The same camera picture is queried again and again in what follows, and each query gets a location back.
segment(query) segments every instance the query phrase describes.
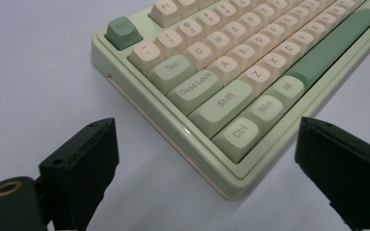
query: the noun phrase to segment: green keyboard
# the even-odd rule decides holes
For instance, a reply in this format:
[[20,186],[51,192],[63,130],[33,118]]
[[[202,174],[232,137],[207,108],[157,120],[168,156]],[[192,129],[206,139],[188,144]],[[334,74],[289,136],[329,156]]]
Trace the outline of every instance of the green keyboard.
[[370,0],[158,0],[92,63],[224,197],[254,186],[370,50]]

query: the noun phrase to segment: ctrl key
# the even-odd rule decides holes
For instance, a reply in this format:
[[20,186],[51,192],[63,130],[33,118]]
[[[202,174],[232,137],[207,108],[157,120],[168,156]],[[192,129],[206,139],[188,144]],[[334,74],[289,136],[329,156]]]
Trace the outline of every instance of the ctrl key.
[[261,139],[261,133],[253,122],[236,117],[212,142],[234,163],[238,164]]
[[119,51],[143,40],[137,28],[127,17],[119,17],[111,21],[105,38]]

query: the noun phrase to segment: spacebar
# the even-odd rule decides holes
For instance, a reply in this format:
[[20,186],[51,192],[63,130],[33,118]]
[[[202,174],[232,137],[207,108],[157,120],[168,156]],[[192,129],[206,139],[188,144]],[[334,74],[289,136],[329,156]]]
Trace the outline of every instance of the spacebar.
[[369,26],[369,9],[353,12],[284,75],[301,80],[308,90]]

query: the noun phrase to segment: white surface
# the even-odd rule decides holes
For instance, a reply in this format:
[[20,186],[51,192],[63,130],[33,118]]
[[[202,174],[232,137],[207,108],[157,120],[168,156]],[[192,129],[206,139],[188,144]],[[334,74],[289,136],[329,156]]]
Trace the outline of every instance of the white surface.
[[[117,121],[120,164],[89,230],[350,230],[294,163],[294,145],[253,191],[220,197],[91,65],[91,35],[152,0],[0,1],[0,181],[90,122]],[[370,54],[320,119],[370,142]]]

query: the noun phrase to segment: keyboard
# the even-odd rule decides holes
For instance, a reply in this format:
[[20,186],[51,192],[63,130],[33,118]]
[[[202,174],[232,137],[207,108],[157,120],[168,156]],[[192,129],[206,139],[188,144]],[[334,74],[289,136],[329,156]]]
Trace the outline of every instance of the keyboard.
[[229,199],[370,50],[370,0],[158,0],[107,23],[92,64]]

